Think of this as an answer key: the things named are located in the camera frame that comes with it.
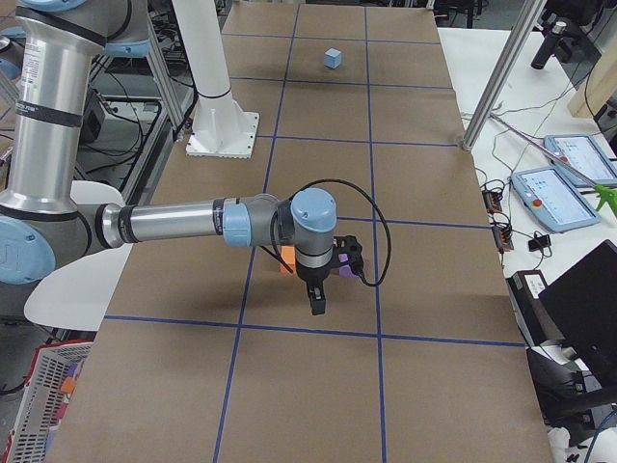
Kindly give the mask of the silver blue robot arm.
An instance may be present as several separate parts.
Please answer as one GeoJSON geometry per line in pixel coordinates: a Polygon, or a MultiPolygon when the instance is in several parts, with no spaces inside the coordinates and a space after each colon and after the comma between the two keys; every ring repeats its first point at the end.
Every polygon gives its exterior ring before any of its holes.
{"type": "Polygon", "coordinates": [[[1,285],[32,291],[55,270],[127,243],[219,235],[234,247],[295,249],[312,303],[337,265],[335,200],[305,186],[289,200],[267,194],[195,204],[77,204],[70,196],[91,62],[148,46],[143,1],[21,1],[26,33],[15,140],[1,194],[1,285]]]}

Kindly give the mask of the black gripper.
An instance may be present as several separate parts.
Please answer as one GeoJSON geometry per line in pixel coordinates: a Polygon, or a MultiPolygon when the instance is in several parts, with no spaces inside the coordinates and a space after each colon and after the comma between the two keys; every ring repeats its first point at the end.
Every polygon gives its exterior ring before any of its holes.
{"type": "Polygon", "coordinates": [[[311,314],[325,314],[327,308],[327,298],[324,290],[324,282],[330,276],[329,266],[324,265],[311,268],[297,262],[296,271],[298,277],[306,284],[311,314]]]}

